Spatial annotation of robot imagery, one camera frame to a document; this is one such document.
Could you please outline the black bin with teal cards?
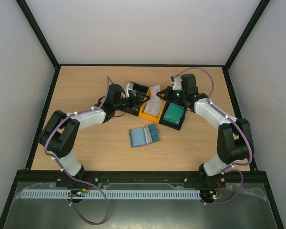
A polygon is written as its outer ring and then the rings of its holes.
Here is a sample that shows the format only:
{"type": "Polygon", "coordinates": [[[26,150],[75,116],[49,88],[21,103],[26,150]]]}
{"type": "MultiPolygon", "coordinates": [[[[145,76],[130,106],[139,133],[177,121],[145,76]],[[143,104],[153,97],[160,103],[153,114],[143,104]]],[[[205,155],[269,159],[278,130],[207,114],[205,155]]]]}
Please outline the black bin with teal cards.
{"type": "Polygon", "coordinates": [[[159,124],[180,131],[185,120],[185,113],[184,106],[166,102],[159,124]]]}

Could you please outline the black bin with red cards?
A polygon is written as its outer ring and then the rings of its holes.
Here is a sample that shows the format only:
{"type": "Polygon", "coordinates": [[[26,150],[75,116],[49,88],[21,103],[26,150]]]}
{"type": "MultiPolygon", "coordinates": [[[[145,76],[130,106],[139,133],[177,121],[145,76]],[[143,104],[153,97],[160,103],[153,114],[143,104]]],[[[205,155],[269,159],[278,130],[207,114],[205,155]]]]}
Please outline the black bin with red cards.
{"type": "MultiPolygon", "coordinates": [[[[148,86],[141,85],[141,84],[138,84],[138,83],[135,83],[135,82],[132,82],[132,83],[133,83],[133,90],[132,90],[132,92],[130,94],[130,98],[132,98],[133,101],[134,101],[134,97],[137,94],[146,94],[147,95],[148,90],[150,89],[148,86]]],[[[129,113],[132,114],[132,115],[135,115],[135,116],[139,116],[140,109],[139,110],[138,109],[135,110],[134,109],[134,105],[133,105],[133,108],[130,109],[129,113]]]]}

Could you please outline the teal card stack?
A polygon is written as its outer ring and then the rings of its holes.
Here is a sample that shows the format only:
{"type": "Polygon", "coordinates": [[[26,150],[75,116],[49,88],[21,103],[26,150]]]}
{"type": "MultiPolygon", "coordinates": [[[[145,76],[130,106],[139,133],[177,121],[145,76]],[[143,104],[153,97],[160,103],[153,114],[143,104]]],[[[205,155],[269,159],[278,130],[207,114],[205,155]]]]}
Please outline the teal card stack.
{"type": "Polygon", "coordinates": [[[165,111],[163,120],[179,125],[183,114],[184,114],[183,106],[180,106],[174,103],[169,103],[168,108],[165,111]]]}

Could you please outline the yellow bin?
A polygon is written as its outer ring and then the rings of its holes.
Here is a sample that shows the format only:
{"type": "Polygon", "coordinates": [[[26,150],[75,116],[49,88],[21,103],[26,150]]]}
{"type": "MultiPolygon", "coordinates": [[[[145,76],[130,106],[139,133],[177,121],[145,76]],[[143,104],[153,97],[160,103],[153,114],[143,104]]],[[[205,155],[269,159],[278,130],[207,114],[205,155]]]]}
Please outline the yellow bin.
{"type": "Polygon", "coordinates": [[[147,95],[150,97],[150,99],[139,109],[138,116],[140,118],[147,119],[155,123],[160,122],[166,102],[156,95],[156,93],[159,91],[159,85],[149,88],[147,95]]]}

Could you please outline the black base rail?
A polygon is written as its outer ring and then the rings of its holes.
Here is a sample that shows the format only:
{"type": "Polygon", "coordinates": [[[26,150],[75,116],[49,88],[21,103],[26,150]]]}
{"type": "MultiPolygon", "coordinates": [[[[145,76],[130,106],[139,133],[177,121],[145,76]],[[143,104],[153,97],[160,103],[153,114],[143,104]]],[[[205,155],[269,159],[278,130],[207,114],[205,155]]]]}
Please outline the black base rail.
{"type": "MultiPolygon", "coordinates": [[[[199,172],[118,172],[118,171],[84,171],[81,180],[89,180],[96,186],[110,183],[120,184],[170,184],[181,185],[185,188],[212,189],[217,183],[225,187],[227,183],[239,183],[243,176],[244,183],[267,184],[268,179],[264,171],[229,172],[212,178],[200,178],[199,172]]],[[[58,187],[83,187],[84,184],[74,181],[60,171],[19,170],[13,185],[19,182],[48,183],[53,182],[58,187]]]]}

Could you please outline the black enclosure frame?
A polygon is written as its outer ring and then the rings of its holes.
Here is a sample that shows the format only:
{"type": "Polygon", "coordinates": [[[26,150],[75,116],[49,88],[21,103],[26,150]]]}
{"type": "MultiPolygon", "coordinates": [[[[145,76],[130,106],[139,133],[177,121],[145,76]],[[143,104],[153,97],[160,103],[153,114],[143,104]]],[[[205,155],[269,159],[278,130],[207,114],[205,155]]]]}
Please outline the black enclosure frame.
{"type": "MultiPolygon", "coordinates": [[[[226,64],[220,66],[220,68],[222,68],[223,73],[224,73],[226,86],[227,86],[229,96],[230,96],[230,99],[232,102],[232,107],[233,107],[234,113],[235,113],[237,118],[242,117],[242,112],[241,112],[239,101],[237,99],[235,89],[232,85],[231,77],[229,75],[228,70],[232,66],[232,63],[234,62],[237,55],[241,51],[243,45],[245,44],[245,42],[248,39],[253,28],[257,24],[258,20],[262,16],[262,14],[265,11],[266,7],[268,6],[269,2],[270,2],[269,0],[261,0],[259,2],[259,4],[258,4],[257,8],[255,9],[252,17],[250,18],[248,24],[246,25],[242,35],[240,36],[237,44],[235,45],[231,55],[229,56],[226,64]]],[[[52,63],[52,65],[54,66],[54,69],[55,69],[55,72],[54,72],[54,75],[53,75],[53,78],[52,78],[52,81],[51,81],[51,84],[49,87],[49,91],[47,94],[47,98],[45,101],[45,105],[43,106],[41,117],[40,117],[38,127],[36,130],[36,134],[39,134],[41,132],[41,126],[45,122],[45,115],[48,112],[48,109],[50,106],[50,101],[52,99],[54,88],[55,88],[55,85],[56,85],[56,82],[58,79],[58,74],[59,74],[59,71],[60,71],[62,65],[59,64],[58,61],[56,60],[45,36],[43,35],[37,21],[35,20],[33,13],[31,12],[27,2],[24,0],[19,0],[17,2],[17,4],[18,4],[19,8],[21,9],[23,15],[25,16],[26,20],[28,21],[30,27],[34,31],[37,39],[39,40],[39,43],[41,44],[41,46],[45,50],[50,62],[52,63]]],[[[33,172],[31,170],[31,165],[33,163],[33,159],[35,156],[36,149],[37,149],[37,138],[34,138],[32,146],[31,146],[31,150],[29,153],[29,157],[28,157],[28,160],[26,163],[26,167],[23,170],[17,171],[16,177],[13,181],[12,186],[11,186],[6,204],[4,206],[4,209],[3,209],[3,212],[2,212],[2,215],[0,218],[0,229],[4,228],[4,226],[7,225],[6,221],[7,221],[8,213],[10,211],[12,199],[13,199],[15,191],[16,191],[16,185],[19,182],[24,181],[24,180],[37,181],[38,178],[41,178],[43,181],[53,181],[54,176],[57,174],[57,172],[55,172],[55,171],[33,172]]],[[[276,206],[276,202],[275,202],[275,199],[274,199],[274,196],[273,196],[273,193],[272,193],[266,172],[259,171],[257,169],[257,165],[256,165],[255,161],[252,161],[251,164],[249,165],[249,167],[250,167],[250,171],[244,173],[244,177],[245,177],[246,181],[248,181],[249,183],[263,183],[264,184],[264,187],[266,189],[266,196],[268,197],[268,199],[270,201],[270,207],[271,207],[271,210],[272,210],[272,213],[274,216],[276,227],[278,229],[282,229],[284,226],[283,226],[281,217],[279,215],[279,212],[278,212],[278,209],[276,206]]]]}

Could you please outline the white vip card stack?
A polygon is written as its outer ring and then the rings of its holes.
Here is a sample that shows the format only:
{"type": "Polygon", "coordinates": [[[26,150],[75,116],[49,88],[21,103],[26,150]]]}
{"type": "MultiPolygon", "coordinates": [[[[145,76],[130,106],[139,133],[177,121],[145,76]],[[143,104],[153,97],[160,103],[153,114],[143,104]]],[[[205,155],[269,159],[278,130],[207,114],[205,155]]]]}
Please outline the white vip card stack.
{"type": "Polygon", "coordinates": [[[153,117],[159,117],[159,114],[162,110],[162,106],[163,100],[160,100],[157,103],[151,103],[151,101],[148,101],[144,109],[144,113],[153,117]]]}

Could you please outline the white floral card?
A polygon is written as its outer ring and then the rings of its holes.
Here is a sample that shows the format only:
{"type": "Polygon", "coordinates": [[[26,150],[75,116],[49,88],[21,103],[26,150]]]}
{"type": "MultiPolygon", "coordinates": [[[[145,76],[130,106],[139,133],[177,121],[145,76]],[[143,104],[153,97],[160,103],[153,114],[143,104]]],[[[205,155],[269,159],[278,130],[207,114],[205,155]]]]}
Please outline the white floral card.
{"type": "Polygon", "coordinates": [[[160,98],[157,96],[157,93],[160,91],[160,85],[155,85],[151,87],[150,90],[150,101],[151,103],[157,103],[160,101],[160,98]]]}

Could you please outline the blue card holder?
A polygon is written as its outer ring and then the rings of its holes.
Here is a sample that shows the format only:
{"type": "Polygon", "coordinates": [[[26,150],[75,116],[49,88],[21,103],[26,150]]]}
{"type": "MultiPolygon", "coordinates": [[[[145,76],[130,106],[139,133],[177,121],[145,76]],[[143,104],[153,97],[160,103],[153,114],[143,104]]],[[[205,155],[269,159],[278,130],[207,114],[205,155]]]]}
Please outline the blue card holder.
{"type": "Polygon", "coordinates": [[[156,124],[129,130],[131,147],[141,147],[160,141],[156,124]]]}

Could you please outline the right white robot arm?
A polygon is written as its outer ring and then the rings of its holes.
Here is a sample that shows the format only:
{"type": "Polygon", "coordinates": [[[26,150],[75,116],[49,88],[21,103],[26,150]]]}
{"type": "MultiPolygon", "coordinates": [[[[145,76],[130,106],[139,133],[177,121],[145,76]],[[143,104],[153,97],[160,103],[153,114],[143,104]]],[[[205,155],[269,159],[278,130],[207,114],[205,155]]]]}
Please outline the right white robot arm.
{"type": "Polygon", "coordinates": [[[217,131],[216,154],[200,165],[198,181],[208,187],[215,176],[223,174],[234,166],[251,164],[254,154],[250,123],[228,115],[210,99],[210,95],[200,93],[193,74],[183,74],[171,78],[173,85],[157,92],[166,102],[181,105],[204,118],[217,131]]]}

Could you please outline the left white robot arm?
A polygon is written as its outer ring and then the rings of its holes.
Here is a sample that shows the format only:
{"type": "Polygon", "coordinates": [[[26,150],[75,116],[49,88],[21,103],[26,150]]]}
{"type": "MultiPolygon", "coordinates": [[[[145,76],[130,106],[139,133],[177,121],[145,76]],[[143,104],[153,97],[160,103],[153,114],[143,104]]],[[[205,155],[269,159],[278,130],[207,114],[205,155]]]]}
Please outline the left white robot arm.
{"type": "Polygon", "coordinates": [[[44,147],[45,155],[57,163],[73,186],[92,186],[83,178],[84,167],[73,152],[78,132],[108,122],[116,111],[129,113],[137,110],[149,100],[145,93],[110,83],[105,96],[92,107],[72,113],[55,111],[41,132],[39,143],[44,147]]]}

